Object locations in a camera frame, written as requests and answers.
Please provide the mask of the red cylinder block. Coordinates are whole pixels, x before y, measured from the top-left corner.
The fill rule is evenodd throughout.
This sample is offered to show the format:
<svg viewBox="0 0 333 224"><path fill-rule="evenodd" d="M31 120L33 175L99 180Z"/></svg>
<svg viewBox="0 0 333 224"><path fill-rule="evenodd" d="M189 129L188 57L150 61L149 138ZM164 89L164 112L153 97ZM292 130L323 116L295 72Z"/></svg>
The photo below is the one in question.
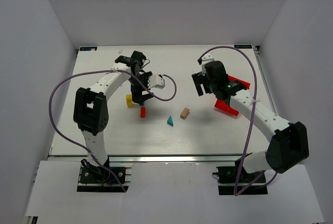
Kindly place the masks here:
<svg viewBox="0 0 333 224"><path fill-rule="evenodd" d="M140 118L145 118L146 117L146 108L141 107L140 109Z"/></svg>

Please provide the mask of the yellow cube block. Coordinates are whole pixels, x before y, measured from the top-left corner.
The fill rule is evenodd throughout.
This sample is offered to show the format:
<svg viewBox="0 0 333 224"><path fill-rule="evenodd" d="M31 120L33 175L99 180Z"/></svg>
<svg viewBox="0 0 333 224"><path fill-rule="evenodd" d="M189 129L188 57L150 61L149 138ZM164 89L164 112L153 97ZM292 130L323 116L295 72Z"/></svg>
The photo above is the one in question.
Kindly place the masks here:
<svg viewBox="0 0 333 224"><path fill-rule="evenodd" d="M129 108L131 108L131 107L133 106L133 103L132 103L132 102L127 102L126 104L127 104L127 106L128 106Z"/></svg>

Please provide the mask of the yellow arch block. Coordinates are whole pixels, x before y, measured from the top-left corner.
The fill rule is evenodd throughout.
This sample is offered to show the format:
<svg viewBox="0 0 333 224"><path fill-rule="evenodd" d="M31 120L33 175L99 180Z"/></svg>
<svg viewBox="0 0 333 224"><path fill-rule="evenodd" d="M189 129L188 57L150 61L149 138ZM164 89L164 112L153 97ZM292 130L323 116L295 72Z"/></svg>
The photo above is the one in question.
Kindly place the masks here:
<svg viewBox="0 0 333 224"><path fill-rule="evenodd" d="M132 95L126 95L126 101L132 102Z"/></svg>

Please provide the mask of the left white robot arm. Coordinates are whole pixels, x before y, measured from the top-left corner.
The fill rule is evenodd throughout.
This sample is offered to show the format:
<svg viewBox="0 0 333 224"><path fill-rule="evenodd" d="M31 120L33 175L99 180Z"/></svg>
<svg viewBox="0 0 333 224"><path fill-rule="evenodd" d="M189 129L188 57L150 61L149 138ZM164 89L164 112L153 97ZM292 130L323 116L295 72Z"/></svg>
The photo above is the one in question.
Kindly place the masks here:
<svg viewBox="0 0 333 224"><path fill-rule="evenodd" d="M139 51L134 51L130 57L119 56L113 69L124 70L124 73L107 73L89 88L81 87L76 91L73 120L83 134L86 147L105 167L109 165L103 134L109 120L107 101L126 81L131 84L134 103L143 106L146 100L152 98L151 94L143 94L141 87L147 87L148 78L152 76L152 72L140 73L145 61L145 55Z"/></svg>

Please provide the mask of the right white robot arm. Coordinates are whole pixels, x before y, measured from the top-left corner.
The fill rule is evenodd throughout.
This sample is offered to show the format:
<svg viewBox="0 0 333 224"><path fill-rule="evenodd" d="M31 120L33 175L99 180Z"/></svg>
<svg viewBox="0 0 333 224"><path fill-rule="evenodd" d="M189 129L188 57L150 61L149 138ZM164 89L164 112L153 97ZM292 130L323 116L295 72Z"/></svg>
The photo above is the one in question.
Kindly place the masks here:
<svg viewBox="0 0 333 224"><path fill-rule="evenodd" d="M220 61L199 59L202 70L192 75L199 96L214 94L218 100L241 113L270 143L268 149L247 155L246 173L274 170L282 174L309 157L307 129L301 122L291 123L260 102L239 80L231 81Z"/></svg>

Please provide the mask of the natural wood block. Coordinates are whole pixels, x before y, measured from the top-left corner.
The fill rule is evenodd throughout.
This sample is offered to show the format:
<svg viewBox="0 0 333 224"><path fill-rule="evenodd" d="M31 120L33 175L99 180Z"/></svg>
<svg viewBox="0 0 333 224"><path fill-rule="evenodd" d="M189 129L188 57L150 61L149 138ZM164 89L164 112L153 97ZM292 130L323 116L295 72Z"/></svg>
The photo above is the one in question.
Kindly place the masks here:
<svg viewBox="0 0 333 224"><path fill-rule="evenodd" d="M184 108L183 111L180 114L180 118L181 119L187 118L187 116L189 115L189 113L190 113L189 108Z"/></svg>

